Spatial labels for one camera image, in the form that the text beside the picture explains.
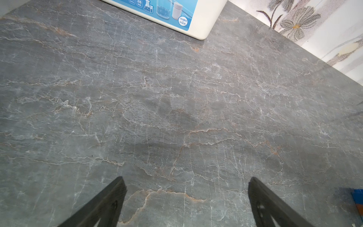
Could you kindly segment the blue lego brick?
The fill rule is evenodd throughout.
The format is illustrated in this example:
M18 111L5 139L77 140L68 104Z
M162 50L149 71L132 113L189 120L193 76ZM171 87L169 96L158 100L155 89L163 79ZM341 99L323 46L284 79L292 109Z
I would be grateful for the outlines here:
M355 204L363 205L363 189L353 189L351 195Z

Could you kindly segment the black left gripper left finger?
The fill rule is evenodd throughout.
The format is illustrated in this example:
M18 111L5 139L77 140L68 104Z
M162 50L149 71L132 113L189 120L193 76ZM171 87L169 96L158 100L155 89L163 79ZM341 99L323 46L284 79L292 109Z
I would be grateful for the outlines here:
M126 193L124 179L119 176L60 226L116 227Z

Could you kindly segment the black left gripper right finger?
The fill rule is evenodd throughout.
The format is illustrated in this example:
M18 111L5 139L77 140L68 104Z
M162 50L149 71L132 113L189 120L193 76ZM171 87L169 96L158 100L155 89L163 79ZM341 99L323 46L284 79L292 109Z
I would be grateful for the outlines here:
M256 177L249 182L248 197L257 227L312 226Z

